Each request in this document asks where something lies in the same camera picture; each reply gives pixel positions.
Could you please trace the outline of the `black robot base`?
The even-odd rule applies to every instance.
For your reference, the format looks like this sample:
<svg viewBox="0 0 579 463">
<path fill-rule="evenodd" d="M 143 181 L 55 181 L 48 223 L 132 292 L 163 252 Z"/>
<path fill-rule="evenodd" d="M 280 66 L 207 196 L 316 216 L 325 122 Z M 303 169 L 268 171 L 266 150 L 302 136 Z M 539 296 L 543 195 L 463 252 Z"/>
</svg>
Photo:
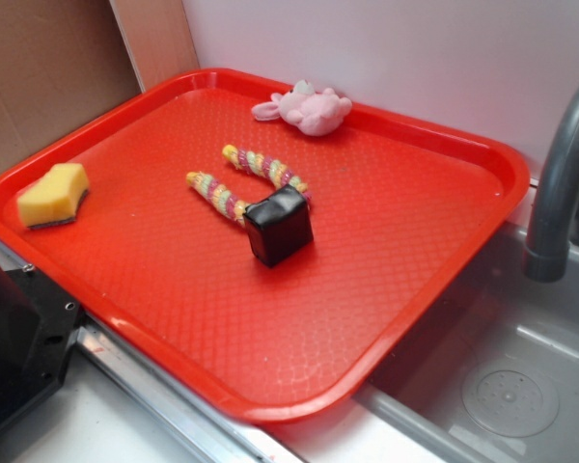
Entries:
<svg viewBox="0 0 579 463">
<path fill-rule="evenodd" d="M 83 315 L 42 271 L 0 266 L 0 434 L 63 386 Z"/>
</svg>

